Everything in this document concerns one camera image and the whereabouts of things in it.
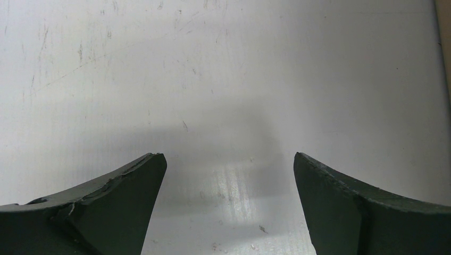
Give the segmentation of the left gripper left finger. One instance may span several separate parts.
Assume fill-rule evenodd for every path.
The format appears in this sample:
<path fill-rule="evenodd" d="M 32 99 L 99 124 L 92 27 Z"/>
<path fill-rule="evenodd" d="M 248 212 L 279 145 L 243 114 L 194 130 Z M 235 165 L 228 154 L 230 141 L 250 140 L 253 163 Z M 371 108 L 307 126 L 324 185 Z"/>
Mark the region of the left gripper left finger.
<path fill-rule="evenodd" d="M 1 206 L 1 254 L 140 254 L 167 162 L 142 157 L 27 204 Z"/>

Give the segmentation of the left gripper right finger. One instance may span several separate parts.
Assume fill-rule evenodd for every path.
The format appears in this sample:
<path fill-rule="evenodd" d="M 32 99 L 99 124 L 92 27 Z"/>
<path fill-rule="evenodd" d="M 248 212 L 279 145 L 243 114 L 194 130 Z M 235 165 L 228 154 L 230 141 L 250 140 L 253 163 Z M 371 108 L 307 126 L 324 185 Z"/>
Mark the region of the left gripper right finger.
<path fill-rule="evenodd" d="M 450 207 L 397 195 L 307 154 L 294 176 L 317 254 L 450 254 Z"/>

